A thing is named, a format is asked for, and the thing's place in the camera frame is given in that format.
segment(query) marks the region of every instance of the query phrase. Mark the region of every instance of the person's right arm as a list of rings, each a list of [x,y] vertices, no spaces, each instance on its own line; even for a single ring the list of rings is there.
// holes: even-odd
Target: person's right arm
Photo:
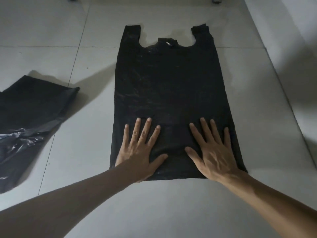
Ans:
[[[220,182],[250,204],[282,237],[317,237],[317,211],[239,170],[228,128],[224,130],[223,144],[215,122],[210,121],[210,130],[204,118],[200,121],[206,141],[194,124],[190,124],[190,129],[200,145],[203,158],[190,147],[186,147],[185,151],[204,176]]]

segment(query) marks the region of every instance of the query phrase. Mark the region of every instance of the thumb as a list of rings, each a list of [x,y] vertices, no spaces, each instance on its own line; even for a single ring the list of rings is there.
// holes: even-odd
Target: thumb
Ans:
[[[185,152],[193,160],[193,162],[195,163],[197,168],[204,165],[203,160],[199,157],[199,155],[197,154],[197,152],[194,149],[192,149],[191,147],[186,147]]]
[[[154,173],[156,171],[156,169],[163,164],[163,162],[167,159],[168,155],[167,154],[163,154],[160,155],[159,157],[157,157],[152,163],[150,163],[150,171],[152,173]]]

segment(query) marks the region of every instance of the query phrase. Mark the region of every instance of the hand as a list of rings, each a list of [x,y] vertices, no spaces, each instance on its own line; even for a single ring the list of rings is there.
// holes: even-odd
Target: hand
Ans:
[[[153,175],[156,169],[168,157],[167,154],[163,154],[157,157],[152,163],[149,162],[150,151],[153,148],[161,129],[159,125],[156,126],[151,138],[146,144],[145,141],[151,126],[151,122],[151,118],[146,120],[143,131],[139,138],[141,119],[137,118],[130,142],[129,125],[126,124],[124,128],[123,141],[115,166],[121,163],[125,165],[126,171],[132,173],[135,182],[141,182]]]
[[[203,159],[190,147],[186,147],[185,151],[204,176],[220,182],[226,174],[239,171],[231,149],[229,129],[224,129],[224,144],[222,144],[215,121],[210,120],[211,131],[204,118],[201,118],[200,122],[206,141],[193,123],[190,123],[189,127],[202,150]]]

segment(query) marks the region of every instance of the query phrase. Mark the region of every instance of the floor tile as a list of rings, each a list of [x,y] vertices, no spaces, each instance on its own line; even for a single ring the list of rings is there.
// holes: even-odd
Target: floor tile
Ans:
[[[0,0],[0,46],[78,46],[87,0]]]
[[[177,39],[183,46],[195,40],[191,28],[206,23],[216,47],[263,47],[243,0],[94,0],[90,7],[82,47],[119,47],[125,25],[140,24],[144,47],[159,37]]]
[[[76,47],[0,47],[0,91],[28,74],[67,85],[76,52]],[[20,184],[0,194],[0,210],[38,195],[52,140],[47,142],[21,178]]]
[[[55,135],[41,194],[109,168],[118,48],[79,48],[70,83],[81,90]]]
[[[317,172],[265,50],[217,50],[249,173],[317,208],[313,199]],[[56,133],[41,194],[108,169],[117,51],[79,49],[71,83],[80,86],[88,100],[78,100],[79,111]],[[210,237],[211,233],[279,237],[223,186],[199,179],[133,184],[85,217],[67,237]]]

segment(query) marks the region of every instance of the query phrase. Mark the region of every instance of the person's left arm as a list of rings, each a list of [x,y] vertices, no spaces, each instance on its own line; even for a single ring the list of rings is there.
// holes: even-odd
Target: person's left arm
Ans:
[[[79,221],[130,184],[151,176],[167,155],[149,163],[150,151],[160,132],[157,126],[148,143],[147,119],[139,138],[138,118],[131,141],[125,126],[116,167],[75,184],[48,192],[0,212],[1,237],[64,237]]]

